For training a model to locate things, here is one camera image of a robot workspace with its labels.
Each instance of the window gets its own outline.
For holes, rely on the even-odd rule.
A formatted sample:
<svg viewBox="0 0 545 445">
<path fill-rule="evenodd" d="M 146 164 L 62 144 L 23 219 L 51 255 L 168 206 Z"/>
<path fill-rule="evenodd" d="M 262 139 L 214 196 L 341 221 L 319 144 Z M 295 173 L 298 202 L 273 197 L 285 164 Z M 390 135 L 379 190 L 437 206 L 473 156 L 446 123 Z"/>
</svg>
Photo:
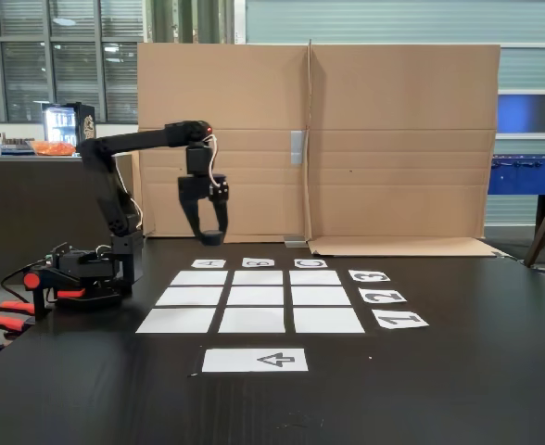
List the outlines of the window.
<svg viewBox="0 0 545 445">
<path fill-rule="evenodd" d="M 3 44 L 6 111 L 10 121 L 40 121 L 47 102 L 44 43 Z"/>
<path fill-rule="evenodd" d="M 99 110 L 94 44 L 53 44 L 57 102 L 83 102 Z"/>
<path fill-rule="evenodd" d="M 143 0 L 0 0 L 0 121 L 40 122 L 46 102 L 136 121 L 142 36 Z"/>
<path fill-rule="evenodd" d="M 104 37 L 143 35 L 143 5 L 136 0 L 103 0 L 102 34 Z"/>
<path fill-rule="evenodd" d="M 136 44 L 106 44 L 106 102 L 110 121 L 136 121 Z"/>
<path fill-rule="evenodd" d="M 0 0 L 1 35 L 42 34 L 42 0 Z"/>
<path fill-rule="evenodd" d="M 94 35 L 94 0 L 50 0 L 52 35 Z"/>
</svg>

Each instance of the tape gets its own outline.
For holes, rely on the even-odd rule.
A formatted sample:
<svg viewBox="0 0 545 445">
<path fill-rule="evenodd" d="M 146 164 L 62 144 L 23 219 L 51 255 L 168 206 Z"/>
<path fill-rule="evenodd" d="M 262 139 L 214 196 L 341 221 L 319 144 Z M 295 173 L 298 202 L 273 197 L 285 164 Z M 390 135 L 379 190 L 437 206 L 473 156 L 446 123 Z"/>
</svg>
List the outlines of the tape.
<svg viewBox="0 0 545 445">
<path fill-rule="evenodd" d="M 303 162 L 303 138 L 305 132 L 296 130 L 291 132 L 291 163 L 300 164 Z"/>
</svg>

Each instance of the cardboard sheet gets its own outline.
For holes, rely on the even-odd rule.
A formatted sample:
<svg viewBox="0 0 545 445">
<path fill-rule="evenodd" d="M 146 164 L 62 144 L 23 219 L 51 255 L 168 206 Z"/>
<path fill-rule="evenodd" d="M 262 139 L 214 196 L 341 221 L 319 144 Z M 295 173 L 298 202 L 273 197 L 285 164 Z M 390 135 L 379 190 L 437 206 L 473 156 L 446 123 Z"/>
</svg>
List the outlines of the cardboard sheet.
<svg viewBox="0 0 545 445">
<path fill-rule="evenodd" d="M 230 184 L 226 242 L 303 234 L 303 173 L 291 160 L 291 132 L 305 126 L 307 82 L 299 46 L 139 45 L 140 128 L 196 119 L 217 135 L 215 172 Z M 191 236 L 178 202 L 184 150 L 148 150 L 141 159 L 149 235 Z M 199 211 L 203 230 L 216 228 L 207 200 Z"/>
<path fill-rule="evenodd" d="M 310 242 L 313 253 L 342 257 L 494 257 L 500 250 L 468 237 L 324 236 Z"/>
<path fill-rule="evenodd" d="M 491 255 L 472 237 L 483 234 L 499 52 L 312 48 L 311 251 Z"/>
<path fill-rule="evenodd" d="M 488 256 L 473 238 L 499 55 L 496 45 L 140 44 L 139 126 L 213 126 L 215 171 L 231 187 L 226 242 L 303 235 L 321 254 Z M 299 131 L 302 164 L 291 155 Z M 139 164 L 150 235 L 191 235 L 178 204 L 184 151 L 144 151 Z M 214 228 L 208 201 L 200 211 Z"/>
</svg>

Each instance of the white paper square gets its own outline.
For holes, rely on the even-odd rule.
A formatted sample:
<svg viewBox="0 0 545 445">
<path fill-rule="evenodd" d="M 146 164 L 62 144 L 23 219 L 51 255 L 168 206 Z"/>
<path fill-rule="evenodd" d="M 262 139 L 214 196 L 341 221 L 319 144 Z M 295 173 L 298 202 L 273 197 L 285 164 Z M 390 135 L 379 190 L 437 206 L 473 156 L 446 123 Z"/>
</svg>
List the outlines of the white paper square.
<svg viewBox="0 0 545 445">
<path fill-rule="evenodd" d="M 404 299 L 404 297 L 396 290 L 372 290 L 359 288 L 359 292 L 366 303 L 385 304 L 403 303 L 406 301 L 406 299 Z"/>
<path fill-rule="evenodd" d="M 291 296 L 296 306 L 350 306 L 340 286 L 291 286 Z"/>
<path fill-rule="evenodd" d="M 282 285 L 283 271 L 237 271 L 233 285 Z"/>
<path fill-rule="evenodd" d="M 419 315 L 406 311 L 379 311 L 372 309 L 375 319 L 386 329 L 406 329 L 408 327 L 429 326 Z"/>
<path fill-rule="evenodd" d="M 285 331 L 283 308 L 227 308 L 220 333 L 282 333 Z"/>
<path fill-rule="evenodd" d="M 217 306 L 222 287 L 168 287 L 156 306 Z"/>
<path fill-rule="evenodd" d="M 267 260 L 265 258 L 244 258 L 242 261 L 242 267 L 273 267 L 274 260 Z"/>
<path fill-rule="evenodd" d="M 279 373 L 308 371 L 306 354 L 298 348 L 207 350 L 203 373 Z"/>
<path fill-rule="evenodd" d="M 181 271 L 170 286 L 223 286 L 227 271 Z"/>
<path fill-rule="evenodd" d="M 204 334 L 209 331 L 215 308 L 154 309 L 137 334 Z"/>
<path fill-rule="evenodd" d="M 310 258 L 309 260 L 295 260 L 295 267 L 299 269 L 321 269 L 328 266 L 324 260 Z"/>
<path fill-rule="evenodd" d="M 339 285 L 335 271 L 289 271 L 292 285 Z"/>
<path fill-rule="evenodd" d="M 281 286 L 233 286 L 228 306 L 283 306 Z"/>
<path fill-rule="evenodd" d="M 371 271 L 349 271 L 350 276 L 355 281 L 363 281 L 364 283 L 372 283 L 377 281 L 390 281 L 383 272 Z"/>
<path fill-rule="evenodd" d="M 351 308 L 294 308 L 295 332 L 299 334 L 364 333 Z"/>
<path fill-rule="evenodd" d="M 222 269 L 225 265 L 225 260 L 195 260 L 192 267 L 197 269 Z"/>
</svg>

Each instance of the refrigerator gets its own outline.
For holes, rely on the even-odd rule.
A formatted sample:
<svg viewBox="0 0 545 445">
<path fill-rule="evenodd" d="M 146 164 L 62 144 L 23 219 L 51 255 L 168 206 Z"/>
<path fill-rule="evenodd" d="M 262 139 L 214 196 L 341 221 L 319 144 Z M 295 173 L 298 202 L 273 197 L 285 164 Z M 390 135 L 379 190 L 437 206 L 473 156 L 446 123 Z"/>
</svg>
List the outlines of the refrigerator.
<svg viewBox="0 0 545 445">
<path fill-rule="evenodd" d="M 44 136 L 50 142 L 68 142 L 77 146 L 95 137 L 95 109 L 81 102 L 42 104 Z"/>
</svg>

